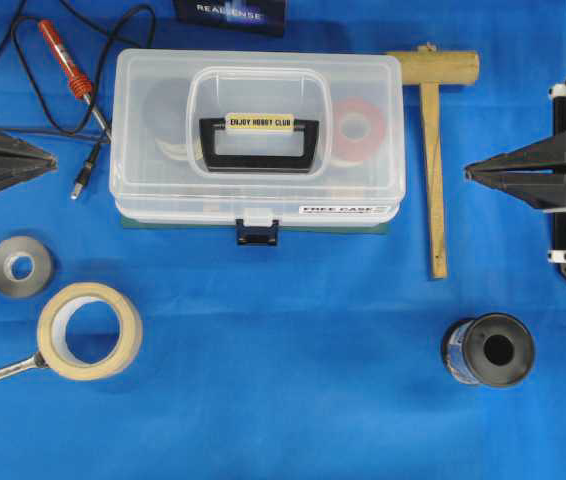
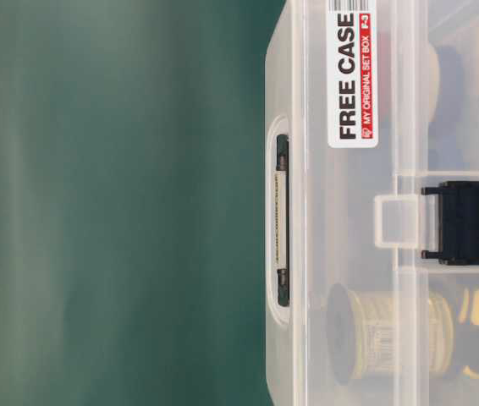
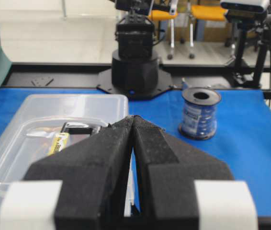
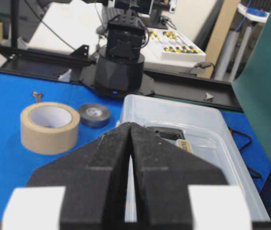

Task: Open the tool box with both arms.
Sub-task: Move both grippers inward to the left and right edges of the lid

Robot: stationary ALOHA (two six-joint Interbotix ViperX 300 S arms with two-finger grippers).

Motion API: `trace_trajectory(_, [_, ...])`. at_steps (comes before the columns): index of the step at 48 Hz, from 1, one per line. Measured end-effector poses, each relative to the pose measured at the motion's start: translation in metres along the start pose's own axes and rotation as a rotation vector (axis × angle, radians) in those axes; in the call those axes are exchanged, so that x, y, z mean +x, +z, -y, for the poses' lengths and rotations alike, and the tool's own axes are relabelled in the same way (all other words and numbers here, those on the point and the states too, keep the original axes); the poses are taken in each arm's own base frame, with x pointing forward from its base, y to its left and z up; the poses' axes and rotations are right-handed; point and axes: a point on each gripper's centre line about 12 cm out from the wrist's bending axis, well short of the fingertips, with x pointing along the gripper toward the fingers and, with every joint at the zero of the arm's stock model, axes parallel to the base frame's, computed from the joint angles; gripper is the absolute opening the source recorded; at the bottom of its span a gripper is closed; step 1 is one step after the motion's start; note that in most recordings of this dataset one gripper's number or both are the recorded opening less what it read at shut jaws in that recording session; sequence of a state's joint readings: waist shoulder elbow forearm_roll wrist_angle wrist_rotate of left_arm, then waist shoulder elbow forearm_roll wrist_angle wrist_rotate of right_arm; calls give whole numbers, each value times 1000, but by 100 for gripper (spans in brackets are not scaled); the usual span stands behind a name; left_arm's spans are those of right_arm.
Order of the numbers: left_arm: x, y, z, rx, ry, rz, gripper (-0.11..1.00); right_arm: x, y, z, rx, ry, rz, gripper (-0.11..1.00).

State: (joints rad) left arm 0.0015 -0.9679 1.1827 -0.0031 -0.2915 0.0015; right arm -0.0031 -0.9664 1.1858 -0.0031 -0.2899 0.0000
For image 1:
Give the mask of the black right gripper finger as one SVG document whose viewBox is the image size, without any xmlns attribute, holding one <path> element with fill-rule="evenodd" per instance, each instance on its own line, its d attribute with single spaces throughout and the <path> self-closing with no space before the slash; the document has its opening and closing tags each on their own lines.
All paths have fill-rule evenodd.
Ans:
<svg viewBox="0 0 566 480">
<path fill-rule="evenodd" d="M 566 131 L 465 168 L 467 173 L 540 171 L 566 167 Z"/>
<path fill-rule="evenodd" d="M 532 172 L 467 172 L 466 177 L 526 202 L 534 209 L 566 211 L 566 175 Z"/>
</svg>

